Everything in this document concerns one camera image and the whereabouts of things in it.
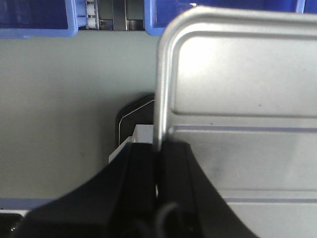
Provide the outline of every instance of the white plastic piece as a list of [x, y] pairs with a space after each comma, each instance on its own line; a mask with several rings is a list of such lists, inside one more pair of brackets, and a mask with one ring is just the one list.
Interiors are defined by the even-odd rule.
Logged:
[[87, 14], [89, 16], [95, 16], [96, 15], [96, 13], [95, 13], [95, 5], [94, 4], [87, 4], [86, 9], [87, 9]]
[[109, 163], [119, 154], [124, 145], [128, 142], [153, 144], [153, 125], [136, 125], [133, 135], [126, 138], [125, 141], [123, 141], [109, 156]]
[[96, 29], [96, 18], [95, 17], [88, 18], [88, 28], [89, 29]]

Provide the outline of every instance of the silver metal tray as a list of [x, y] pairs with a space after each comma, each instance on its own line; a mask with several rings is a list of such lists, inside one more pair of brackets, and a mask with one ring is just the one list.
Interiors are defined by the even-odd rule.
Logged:
[[[163, 34], [157, 77], [155, 149], [190, 143], [232, 207], [291, 207], [279, 220], [295, 228], [267, 219], [262, 237], [316, 237], [317, 16], [194, 8]], [[256, 226], [251, 211], [240, 213]]]

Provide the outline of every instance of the white roller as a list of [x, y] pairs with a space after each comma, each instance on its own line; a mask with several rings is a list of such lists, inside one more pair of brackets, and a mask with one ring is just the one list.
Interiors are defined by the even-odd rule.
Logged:
[[95, 17], [88, 18], [88, 28], [89, 29], [96, 29], [96, 18]]
[[95, 6], [93, 4], [87, 4], [87, 14], [90, 16], [94, 16], [95, 14]]

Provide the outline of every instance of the gray wall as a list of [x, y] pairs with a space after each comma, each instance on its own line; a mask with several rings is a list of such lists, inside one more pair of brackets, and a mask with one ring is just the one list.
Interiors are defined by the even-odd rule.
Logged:
[[56, 198], [114, 149], [115, 116], [155, 88], [158, 37], [0, 39], [0, 197]]

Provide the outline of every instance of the blue plastic bin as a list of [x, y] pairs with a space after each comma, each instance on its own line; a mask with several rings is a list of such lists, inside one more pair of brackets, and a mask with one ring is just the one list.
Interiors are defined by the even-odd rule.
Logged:
[[0, 38], [74, 36], [86, 24], [85, 0], [0, 0]]
[[317, 0], [145, 0], [145, 30], [161, 35], [170, 21], [196, 5], [317, 13]]

